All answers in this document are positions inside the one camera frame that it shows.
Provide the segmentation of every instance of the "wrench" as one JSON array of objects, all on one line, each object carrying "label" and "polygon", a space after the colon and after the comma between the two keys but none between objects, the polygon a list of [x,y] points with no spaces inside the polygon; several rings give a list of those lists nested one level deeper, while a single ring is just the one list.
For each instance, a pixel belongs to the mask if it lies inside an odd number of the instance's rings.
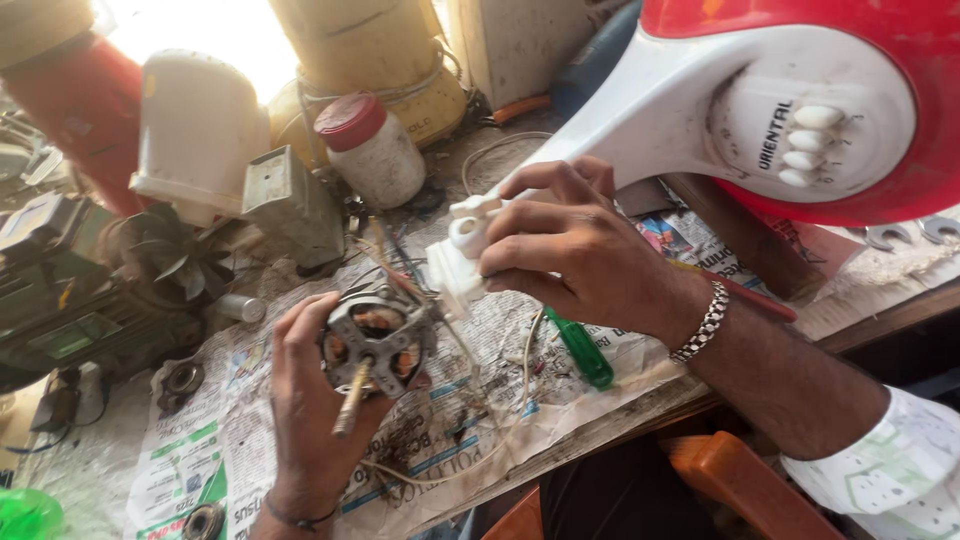
[{"label": "wrench", "polygon": [[960,234],[960,222],[948,217],[941,217],[933,214],[929,217],[915,220],[917,227],[920,227],[920,234],[934,244],[943,244],[943,232]]},{"label": "wrench", "polygon": [[867,234],[864,236],[864,241],[867,242],[867,245],[879,249],[881,251],[894,251],[894,246],[884,237],[887,234],[896,236],[900,240],[908,244],[913,243],[913,238],[910,237],[910,232],[897,223],[891,223],[889,225],[872,225],[866,228]]}]

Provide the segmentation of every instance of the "orange plastic chair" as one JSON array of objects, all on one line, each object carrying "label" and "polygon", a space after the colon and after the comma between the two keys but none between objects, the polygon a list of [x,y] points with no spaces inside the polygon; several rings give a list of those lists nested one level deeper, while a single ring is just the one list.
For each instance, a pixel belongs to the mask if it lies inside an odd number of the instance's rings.
[{"label": "orange plastic chair", "polygon": [[660,443],[693,489],[726,504],[769,540],[844,540],[786,480],[726,431]]},{"label": "orange plastic chair", "polygon": [[480,540],[543,540],[540,487],[524,495]]}]

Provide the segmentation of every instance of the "white cloth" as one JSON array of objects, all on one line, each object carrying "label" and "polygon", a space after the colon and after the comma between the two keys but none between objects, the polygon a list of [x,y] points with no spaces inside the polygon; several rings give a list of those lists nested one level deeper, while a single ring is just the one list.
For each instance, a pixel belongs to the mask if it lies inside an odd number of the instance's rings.
[{"label": "white cloth", "polygon": [[890,407],[860,440],[813,461],[782,458],[817,503],[881,540],[960,539],[960,414],[890,388]]}]

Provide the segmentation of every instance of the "silver capacitor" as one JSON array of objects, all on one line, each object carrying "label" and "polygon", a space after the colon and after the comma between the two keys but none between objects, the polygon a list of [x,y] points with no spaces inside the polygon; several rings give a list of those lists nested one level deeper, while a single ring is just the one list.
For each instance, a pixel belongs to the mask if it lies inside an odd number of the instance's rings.
[{"label": "silver capacitor", "polygon": [[267,313],[267,307],[252,296],[225,294],[217,301],[217,313],[245,323],[255,323]]}]

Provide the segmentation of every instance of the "wooden plank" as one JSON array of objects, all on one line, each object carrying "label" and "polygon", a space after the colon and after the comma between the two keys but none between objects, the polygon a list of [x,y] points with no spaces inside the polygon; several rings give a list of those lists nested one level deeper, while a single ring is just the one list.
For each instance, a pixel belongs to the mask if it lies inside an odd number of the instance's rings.
[{"label": "wooden plank", "polygon": [[709,404],[709,400],[704,398],[709,395],[711,392],[707,386],[692,375],[684,375],[666,382],[617,410],[580,426],[557,444],[511,469],[501,481],[481,489],[473,497],[413,532],[427,530],[465,510],[506,493],[530,479],[535,479],[547,471],[595,452],[604,445],[636,437],[682,420],[690,414],[703,410],[704,406]]},{"label": "wooden plank", "polygon": [[817,342],[829,353],[841,354],[897,331],[921,324],[960,307],[960,278],[864,319]]}]

